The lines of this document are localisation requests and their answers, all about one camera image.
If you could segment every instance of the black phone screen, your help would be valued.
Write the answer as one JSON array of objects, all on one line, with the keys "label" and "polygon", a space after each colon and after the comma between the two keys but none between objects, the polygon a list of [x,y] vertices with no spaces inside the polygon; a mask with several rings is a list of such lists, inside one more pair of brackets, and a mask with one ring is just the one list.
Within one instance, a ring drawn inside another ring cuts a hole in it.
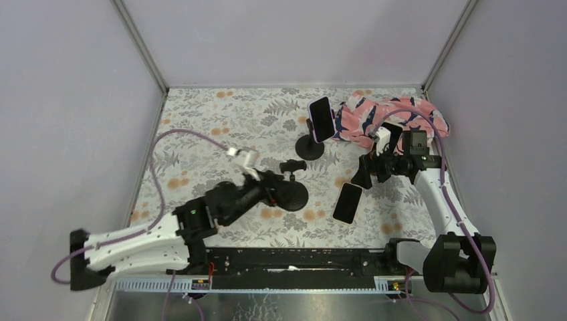
[{"label": "black phone screen", "polygon": [[353,184],[344,183],[340,190],[333,218],[341,222],[352,224],[362,195],[362,188]]},{"label": "black phone screen", "polygon": [[323,97],[309,105],[309,116],[313,123],[315,141],[322,142],[335,135],[335,126],[331,115],[331,103]]}]

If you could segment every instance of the white wall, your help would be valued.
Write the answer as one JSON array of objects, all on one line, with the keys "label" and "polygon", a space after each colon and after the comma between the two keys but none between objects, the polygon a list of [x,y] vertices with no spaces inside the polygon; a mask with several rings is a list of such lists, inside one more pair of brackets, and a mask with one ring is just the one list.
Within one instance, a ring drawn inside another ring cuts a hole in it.
[{"label": "white wall", "polygon": [[126,0],[171,86],[421,84],[467,0]]},{"label": "white wall", "polygon": [[431,90],[514,320],[564,320],[567,2],[480,1]]},{"label": "white wall", "polygon": [[51,267],[124,222],[159,102],[110,1],[0,1],[0,320],[84,320]]}]

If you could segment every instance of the table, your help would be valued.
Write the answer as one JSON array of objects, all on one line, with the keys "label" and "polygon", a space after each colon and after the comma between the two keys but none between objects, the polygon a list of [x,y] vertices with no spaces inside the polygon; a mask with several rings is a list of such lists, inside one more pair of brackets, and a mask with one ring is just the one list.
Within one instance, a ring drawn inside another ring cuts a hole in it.
[{"label": "table", "polygon": [[[278,171],[278,164],[300,159],[296,140],[307,134],[307,103],[328,96],[338,109],[353,91],[373,100],[416,96],[415,88],[198,88],[171,89],[164,105],[158,133],[190,128],[207,134],[225,146],[247,146],[259,152],[257,167]],[[358,168],[358,157],[367,150],[349,142],[325,142],[321,158],[296,172],[297,181],[309,190],[308,204],[295,213],[257,205],[239,220],[205,240],[208,247],[373,247],[391,237],[419,239],[431,247],[435,230],[423,200],[406,178],[392,177],[364,191],[351,225],[331,218],[343,182]],[[186,134],[173,134],[158,143],[155,164],[172,211],[200,197],[221,181],[243,182],[230,158]],[[159,199],[146,171],[131,224],[158,215]]]}]

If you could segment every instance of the floral tablecloth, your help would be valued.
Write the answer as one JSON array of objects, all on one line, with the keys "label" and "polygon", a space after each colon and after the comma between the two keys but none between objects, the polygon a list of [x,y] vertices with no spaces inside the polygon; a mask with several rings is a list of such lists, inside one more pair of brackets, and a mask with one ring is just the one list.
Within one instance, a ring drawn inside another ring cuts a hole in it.
[{"label": "floral tablecloth", "polygon": [[[300,159],[296,140],[307,134],[307,103],[330,98],[333,108],[347,99],[352,88],[245,88],[172,89],[165,104],[158,134],[172,128],[190,128],[208,134],[226,146],[254,148],[259,169],[278,171],[278,164]],[[363,88],[359,93],[382,100],[415,95],[414,88]],[[325,142],[324,155],[296,172],[309,190],[308,204],[295,213],[257,205],[242,218],[205,240],[223,247],[384,247],[391,237],[435,241],[427,208],[406,178],[392,177],[364,191],[351,225],[331,218],[340,187],[358,167],[366,150],[348,142]],[[154,152],[166,210],[200,197],[218,182],[243,182],[242,175],[222,151],[205,141],[173,134]],[[159,198],[146,171],[131,224],[154,219]]]}]

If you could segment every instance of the crumpled fabric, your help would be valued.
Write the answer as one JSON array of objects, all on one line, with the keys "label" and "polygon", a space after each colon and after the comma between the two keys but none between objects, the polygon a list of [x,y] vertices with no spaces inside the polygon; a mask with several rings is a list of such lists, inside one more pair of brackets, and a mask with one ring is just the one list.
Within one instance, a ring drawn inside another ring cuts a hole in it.
[{"label": "crumpled fabric", "polygon": [[[416,97],[394,97],[381,102],[373,102],[360,94],[353,93],[347,101],[341,103],[340,109],[336,113],[336,133],[333,138],[353,142],[364,148],[371,149],[374,141],[368,137],[370,131],[376,127],[378,122],[386,116],[386,114],[400,108],[416,109],[428,115],[429,119],[441,134],[441,138],[449,135],[449,123],[443,118],[438,109],[425,99]],[[400,124],[404,130],[425,130],[427,132],[428,143],[431,145],[435,133],[431,125],[418,114],[399,112],[398,114],[390,116],[386,121],[393,124]],[[401,144],[400,139],[397,146],[399,151],[401,151]]]}]

